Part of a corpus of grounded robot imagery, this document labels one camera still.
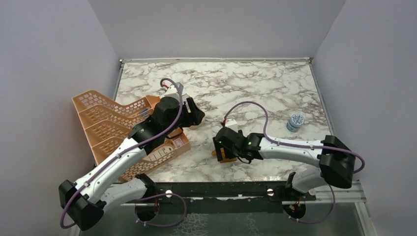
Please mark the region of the yellow leather card holder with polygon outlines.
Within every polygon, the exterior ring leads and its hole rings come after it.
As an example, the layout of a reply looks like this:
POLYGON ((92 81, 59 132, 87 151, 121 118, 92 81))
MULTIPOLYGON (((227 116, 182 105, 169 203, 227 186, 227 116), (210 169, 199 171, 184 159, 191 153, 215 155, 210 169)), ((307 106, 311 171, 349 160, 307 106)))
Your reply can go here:
POLYGON ((213 150, 211 152, 211 154, 212 154, 212 156, 215 156, 217 158, 217 161, 219 163, 228 163, 228 162, 235 162, 235 161, 237 161, 237 158, 232 158, 232 159, 227 158, 226 157, 226 153, 224 151, 224 148, 221 148, 220 149, 220 153, 217 153, 216 150, 213 150))

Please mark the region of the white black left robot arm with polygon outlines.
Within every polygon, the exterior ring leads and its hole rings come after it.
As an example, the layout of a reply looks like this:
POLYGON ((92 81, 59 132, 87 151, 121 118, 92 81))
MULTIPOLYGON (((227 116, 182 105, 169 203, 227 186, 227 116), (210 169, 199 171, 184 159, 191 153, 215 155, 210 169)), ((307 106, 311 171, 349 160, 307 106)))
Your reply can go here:
POLYGON ((169 134, 178 128, 198 126, 205 113, 193 98, 186 100, 163 97, 153 113, 133 126, 120 146, 102 163, 75 182, 63 181, 59 187, 63 213, 60 226, 78 226, 82 231, 92 228, 114 201, 109 187, 132 165, 163 145, 169 134))

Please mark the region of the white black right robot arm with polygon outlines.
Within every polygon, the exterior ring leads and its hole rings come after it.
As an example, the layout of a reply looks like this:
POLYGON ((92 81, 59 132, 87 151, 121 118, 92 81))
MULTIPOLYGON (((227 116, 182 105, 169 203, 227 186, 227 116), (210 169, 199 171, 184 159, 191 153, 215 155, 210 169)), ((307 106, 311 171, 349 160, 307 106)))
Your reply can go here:
POLYGON ((322 141, 294 141, 268 138, 265 134, 250 133, 222 127, 213 138, 219 162, 226 159, 252 160, 280 159, 310 165, 302 172, 290 173, 284 186, 284 195, 290 200, 323 185, 341 189, 352 186, 355 156, 335 136, 327 135, 322 141))

